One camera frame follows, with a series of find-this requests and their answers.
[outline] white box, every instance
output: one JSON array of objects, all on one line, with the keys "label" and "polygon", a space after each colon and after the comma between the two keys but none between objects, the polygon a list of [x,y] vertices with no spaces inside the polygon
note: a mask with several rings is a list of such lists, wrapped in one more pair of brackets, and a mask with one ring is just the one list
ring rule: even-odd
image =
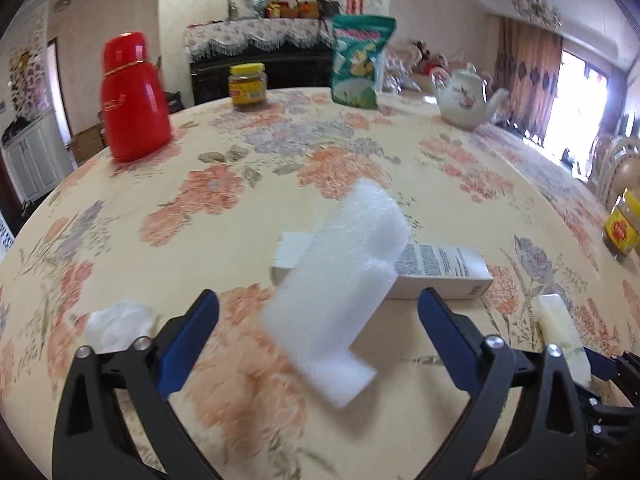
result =
[{"label": "white box", "polygon": [[[271,262],[271,279],[278,285],[311,245],[313,233],[282,234]],[[432,286],[443,300],[472,300],[483,294],[494,278],[482,254],[468,247],[408,244],[396,262],[398,279],[388,300],[417,300]]]}]

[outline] bottle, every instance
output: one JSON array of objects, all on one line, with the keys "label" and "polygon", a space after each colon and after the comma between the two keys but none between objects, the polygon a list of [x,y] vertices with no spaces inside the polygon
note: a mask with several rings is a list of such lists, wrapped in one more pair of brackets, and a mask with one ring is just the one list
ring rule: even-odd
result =
[{"label": "bottle", "polygon": [[263,104],[267,97],[267,75],[263,63],[232,66],[229,76],[229,95],[236,108]]},{"label": "bottle", "polygon": [[102,121],[118,162],[131,162],[172,140],[169,108],[142,32],[113,38],[104,47],[100,92]]},{"label": "bottle", "polygon": [[602,232],[602,239],[613,258],[623,261],[640,239],[640,200],[625,189],[611,212]]}]

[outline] white teapot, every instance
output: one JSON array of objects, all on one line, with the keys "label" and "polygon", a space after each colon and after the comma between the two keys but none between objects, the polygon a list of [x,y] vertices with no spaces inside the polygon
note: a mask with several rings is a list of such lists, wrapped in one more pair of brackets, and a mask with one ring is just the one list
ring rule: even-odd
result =
[{"label": "white teapot", "polygon": [[446,70],[436,67],[431,71],[431,82],[436,89],[436,100],[442,117],[465,130],[490,122],[509,91],[500,88],[489,102],[486,101],[486,81],[468,63],[465,69],[449,76]]}]

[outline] glass jar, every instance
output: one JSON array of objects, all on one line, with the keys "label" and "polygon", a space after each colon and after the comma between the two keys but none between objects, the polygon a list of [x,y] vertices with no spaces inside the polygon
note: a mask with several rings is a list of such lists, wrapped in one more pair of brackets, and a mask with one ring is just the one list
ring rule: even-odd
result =
[{"label": "glass jar", "polygon": [[245,109],[263,104],[267,99],[267,75],[263,63],[232,66],[229,95],[236,108]]},{"label": "glass jar", "polygon": [[640,200],[628,189],[604,224],[602,239],[615,260],[621,262],[640,239]]}]

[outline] red thermos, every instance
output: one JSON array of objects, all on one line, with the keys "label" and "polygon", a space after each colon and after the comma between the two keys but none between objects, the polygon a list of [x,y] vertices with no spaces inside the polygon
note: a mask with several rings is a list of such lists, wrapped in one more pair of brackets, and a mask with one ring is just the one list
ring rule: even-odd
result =
[{"label": "red thermos", "polygon": [[118,162],[142,158],[172,140],[169,108],[142,32],[105,45],[100,102],[111,155]]}]

